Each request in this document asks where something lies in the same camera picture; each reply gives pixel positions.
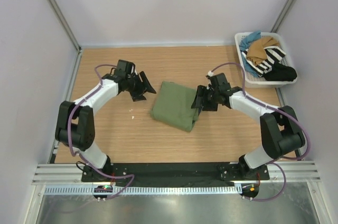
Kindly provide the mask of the tan tank top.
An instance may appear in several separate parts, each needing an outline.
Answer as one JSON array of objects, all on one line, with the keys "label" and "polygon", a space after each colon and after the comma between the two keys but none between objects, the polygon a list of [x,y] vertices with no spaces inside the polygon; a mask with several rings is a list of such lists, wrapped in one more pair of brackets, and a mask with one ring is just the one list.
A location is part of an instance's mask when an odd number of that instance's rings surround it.
[{"label": "tan tank top", "polygon": [[265,48],[268,46],[280,46],[280,44],[276,39],[270,36],[260,38],[252,42],[248,49],[246,59],[257,66],[267,59]]}]

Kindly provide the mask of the green tank top blue trim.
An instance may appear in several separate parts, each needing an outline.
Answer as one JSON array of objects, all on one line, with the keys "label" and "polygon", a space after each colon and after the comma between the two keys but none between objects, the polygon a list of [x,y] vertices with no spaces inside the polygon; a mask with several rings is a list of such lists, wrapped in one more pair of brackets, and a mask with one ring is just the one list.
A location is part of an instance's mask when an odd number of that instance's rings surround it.
[{"label": "green tank top blue trim", "polygon": [[199,119],[199,110],[192,108],[196,91],[170,81],[163,81],[150,116],[159,122],[191,132]]}]

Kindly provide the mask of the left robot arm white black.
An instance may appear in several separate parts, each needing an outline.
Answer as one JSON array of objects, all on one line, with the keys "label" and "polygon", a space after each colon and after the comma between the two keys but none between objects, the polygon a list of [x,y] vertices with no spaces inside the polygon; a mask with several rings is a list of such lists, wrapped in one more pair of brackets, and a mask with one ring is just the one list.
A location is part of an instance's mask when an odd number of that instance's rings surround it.
[{"label": "left robot arm white black", "polygon": [[99,82],[93,89],[75,101],[60,104],[55,139],[67,146],[72,156],[80,156],[94,169],[94,176],[105,182],[112,175],[111,161],[95,143],[95,114],[121,92],[128,92],[136,102],[146,100],[145,93],[156,91],[145,72],[137,72],[136,65],[129,61],[98,65],[95,73]]}]

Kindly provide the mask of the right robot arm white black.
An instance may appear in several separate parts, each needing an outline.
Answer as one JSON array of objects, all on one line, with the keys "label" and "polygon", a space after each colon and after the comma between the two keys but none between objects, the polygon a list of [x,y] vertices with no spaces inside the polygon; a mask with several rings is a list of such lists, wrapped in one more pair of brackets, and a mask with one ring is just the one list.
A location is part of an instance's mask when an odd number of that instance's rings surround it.
[{"label": "right robot arm white black", "polygon": [[252,97],[240,87],[232,87],[225,74],[207,77],[207,86],[199,85],[191,105],[199,111],[217,111],[218,106],[240,111],[260,126],[261,145],[239,157],[241,178],[253,180],[267,164],[305,145],[305,137],[290,106],[271,106]]}]

